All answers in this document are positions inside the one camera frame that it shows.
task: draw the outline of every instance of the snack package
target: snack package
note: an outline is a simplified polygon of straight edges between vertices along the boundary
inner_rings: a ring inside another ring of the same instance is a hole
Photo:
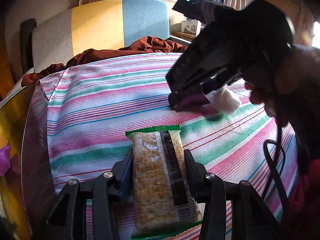
[[[175,236],[201,223],[202,214],[187,185],[180,127],[156,126],[126,136],[133,143],[132,238]]]

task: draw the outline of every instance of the cracker package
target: cracker package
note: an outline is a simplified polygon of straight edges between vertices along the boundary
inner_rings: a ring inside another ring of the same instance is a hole
[[[134,239],[175,236],[201,223],[191,197],[180,127],[126,132],[133,143]]]

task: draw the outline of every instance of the silver bolt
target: silver bolt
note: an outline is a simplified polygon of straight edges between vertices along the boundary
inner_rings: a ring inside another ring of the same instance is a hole
[[[107,171],[105,173],[103,173],[103,177],[105,178],[111,178],[113,176],[113,173],[111,171]]]
[[[77,184],[77,179],[71,179],[68,181],[68,184],[69,185],[74,185],[74,184]]]
[[[206,177],[207,179],[214,179],[214,174],[211,173],[211,172],[208,172],[208,173],[205,175],[205,177]]]
[[[248,182],[247,180],[241,180],[241,185],[244,187],[249,187],[250,186],[250,182]]]

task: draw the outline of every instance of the bedsheet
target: bedsheet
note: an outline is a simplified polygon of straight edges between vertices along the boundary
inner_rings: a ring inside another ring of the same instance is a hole
[[[94,179],[125,156],[132,145],[125,131],[155,125],[179,124],[184,148],[223,180],[247,179],[262,194],[269,169],[262,145],[276,139],[276,124],[263,105],[252,105],[244,81],[229,88],[242,102],[233,115],[217,113],[212,105],[176,112],[168,105],[170,89],[165,75],[180,53],[124,56],[68,68],[41,80],[49,98],[48,148],[53,182],[58,193],[71,178]],[[287,194],[297,176],[296,141],[290,125],[283,129],[286,150],[281,175]],[[266,203],[281,217],[276,191]],[[88,201],[87,234],[92,237],[92,203]],[[121,206],[116,220],[122,239],[134,226],[133,205]],[[175,239],[195,240],[200,227]],[[227,203],[227,239],[231,237],[231,205]]]

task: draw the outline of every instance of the barcode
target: barcode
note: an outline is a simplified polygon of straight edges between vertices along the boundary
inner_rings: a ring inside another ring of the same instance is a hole
[[[179,217],[179,221],[185,221],[185,220],[191,220],[191,210],[190,210],[190,204],[184,204],[180,206],[176,206],[177,213]]]

